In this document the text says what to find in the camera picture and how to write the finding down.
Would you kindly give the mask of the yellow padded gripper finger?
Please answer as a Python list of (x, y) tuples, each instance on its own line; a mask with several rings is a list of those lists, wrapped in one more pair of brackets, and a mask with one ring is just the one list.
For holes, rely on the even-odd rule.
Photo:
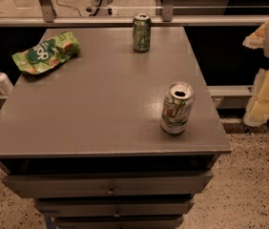
[(258, 127), (269, 119), (269, 70), (259, 69), (243, 118), (245, 125)]

